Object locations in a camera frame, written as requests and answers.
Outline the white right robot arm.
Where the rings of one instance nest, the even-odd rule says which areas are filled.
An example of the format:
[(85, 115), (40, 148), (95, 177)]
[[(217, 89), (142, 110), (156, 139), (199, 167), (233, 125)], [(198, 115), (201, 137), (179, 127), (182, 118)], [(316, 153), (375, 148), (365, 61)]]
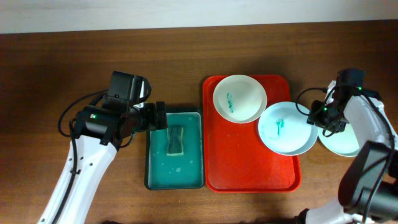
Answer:
[(305, 209), (297, 223), (376, 223), (397, 218), (397, 134), (379, 94), (363, 88), (364, 73), (346, 69), (312, 107), (291, 102), (278, 75), (215, 75), (202, 85), (202, 145), (206, 185), (214, 192), (282, 193), (301, 183), (299, 155), (318, 134), (350, 124), (359, 149), (337, 198)]

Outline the pale green plate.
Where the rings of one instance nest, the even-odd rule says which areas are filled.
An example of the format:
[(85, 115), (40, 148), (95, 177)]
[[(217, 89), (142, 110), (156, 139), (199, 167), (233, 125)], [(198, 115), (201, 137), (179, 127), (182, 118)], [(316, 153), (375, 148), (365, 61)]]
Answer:
[(356, 157), (359, 154), (359, 144), (352, 125), (346, 124), (345, 130), (330, 137), (323, 135), (323, 129), (318, 128), (318, 138), (331, 152), (345, 157)]

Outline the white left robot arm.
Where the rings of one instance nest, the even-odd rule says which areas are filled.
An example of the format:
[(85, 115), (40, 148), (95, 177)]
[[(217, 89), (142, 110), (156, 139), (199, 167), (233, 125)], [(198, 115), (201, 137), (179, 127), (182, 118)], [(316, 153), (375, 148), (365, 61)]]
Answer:
[(70, 149), (39, 223), (83, 223), (124, 139), (167, 128), (165, 103), (147, 102), (151, 92), (147, 78), (114, 71), (108, 89), (88, 95), (89, 104), (61, 133), (70, 138)]

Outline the light blue plate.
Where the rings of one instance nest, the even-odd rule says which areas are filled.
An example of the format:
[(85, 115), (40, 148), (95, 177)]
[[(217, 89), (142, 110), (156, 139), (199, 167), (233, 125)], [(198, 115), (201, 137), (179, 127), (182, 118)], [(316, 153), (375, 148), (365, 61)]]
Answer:
[(318, 128), (307, 123), (306, 107), (290, 101), (269, 106), (257, 125), (259, 137), (271, 151), (283, 156), (307, 152), (318, 139)]

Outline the green yellow sponge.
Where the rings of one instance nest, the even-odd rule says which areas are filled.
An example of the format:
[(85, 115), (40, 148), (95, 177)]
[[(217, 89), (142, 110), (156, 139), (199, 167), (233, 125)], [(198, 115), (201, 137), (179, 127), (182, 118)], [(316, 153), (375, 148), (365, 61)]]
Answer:
[(182, 126), (170, 126), (167, 129), (168, 134), (168, 156), (180, 156), (183, 155), (183, 127)]

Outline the white plate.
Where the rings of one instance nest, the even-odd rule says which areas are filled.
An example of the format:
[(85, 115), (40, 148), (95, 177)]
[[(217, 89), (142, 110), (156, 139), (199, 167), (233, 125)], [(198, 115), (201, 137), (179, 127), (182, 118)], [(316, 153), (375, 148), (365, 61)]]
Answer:
[(260, 117), (267, 106), (267, 93), (259, 81), (247, 75), (223, 78), (213, 92), (213, 104), (225, 120), (244, 124)]

